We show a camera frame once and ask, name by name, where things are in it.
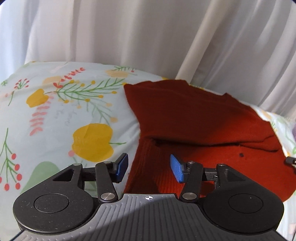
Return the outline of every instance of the metal pivot screw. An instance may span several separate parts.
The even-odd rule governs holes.
[[[101,195],[101,198],[103,200],[112,200],[113,198],[115,198],[115,194],[113,194],[111,192],[106,192]]]
[[[193,192],[186,192],[182,195],[182,197],[187,200],[193,200],[197,198],[197,195]]]

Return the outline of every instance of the blue gripper pad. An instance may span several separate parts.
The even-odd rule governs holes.
[[[178,160],[173,154],[170,155],[170,168],[178,183],[186,182],[188,176],[186,164]]]
[[[121,160],[118,163],[118,169],[117,169],[117,173],[116,173],[116,183],[119,183],[122,181],[126,170],[128,168],[128,155],[127,154],[122,154],[119,157]]]

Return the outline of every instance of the yellow flower print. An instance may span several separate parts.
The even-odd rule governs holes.
[[[268,119],[271,120],[271,116],[264,110],[261,110],[261,113]]]
[[[33,108],[35,106],[44,104],[48,98],[49,96],[44,94],[43,89],[38,89],[27,98],[26,103],[30,108]]]
[[[92,162],[101,162],[113,155],[109,144],[113,130],[110,126],[92,123],[73,133],[72,150],[79,157]]]
[[[110,117],[110,121],[113,123],[116,123],[118,121],[118,119],[116,117]]]
[[[113,78],[126,78],[128,76],[128,72],[125,71],[117,71],[117,70],[106,70],[107,75]]]
[[[53,77],[48,77],[45,80],[43,80],[42,84],[50,84],[50,83],[58,83],[62,79],[62,76],[53,76]]]
[[[195,85],[192,85],[192,84],[189,84],[189,85],[192,86],[192,87],[194,87],[194,88],[198,88],[198,89],[201,89],[201,90],[206,91],[205,88],[203,88],[203,87],[195,86]]]

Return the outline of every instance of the green leaf print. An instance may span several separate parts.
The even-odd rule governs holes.
[[[30,179],[28,180],[27,184],[24,186],[24,188],[21,191],[21,194],[30,188],[34,187],[35,185],[43,182],[47,178],[51,177],[52,175],[58,173],[60,170],[56,166],[56,164],[53,164],[50,161],[44,161],[39,163],[34,171],[31,174]]]
[[[128,66],[114,66],[113,70],[117,70],[117,71],[125,71],[125,70],[132,70],[132,72],[134,72],[135,68],[131,68]]]
[[[0,85],[1,85],[1,86],[5,86],[5,85],[7,85],[7,80],[2,81]]]

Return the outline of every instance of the pink leaf print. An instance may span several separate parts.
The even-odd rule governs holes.
[[[49,106],[39,106],[39,107],[37,107],[37,110],[46,110],[48,108],[49,108]]]
[[[34,114],[32,114],[32,116],[37,116],[37,115],[46,115],[47,112],[35,112]]]
[[[43,129],[41,127],[36,127],[34,128],[31,132],[30,132],[30,136],[34,135],[36,132],[38,131],[43,131]]]
[[[40,118],[32,119],[32,120],[30,120],[30,122],[34,122],[34,121],[42,121],[42,120],[44,120],[44,118],[43,118],[43,117],[40,117]]]
[[[38,125],[43,125],[43,122],[36,122],[36,123],[32,124],[31,127],[38,126]]]

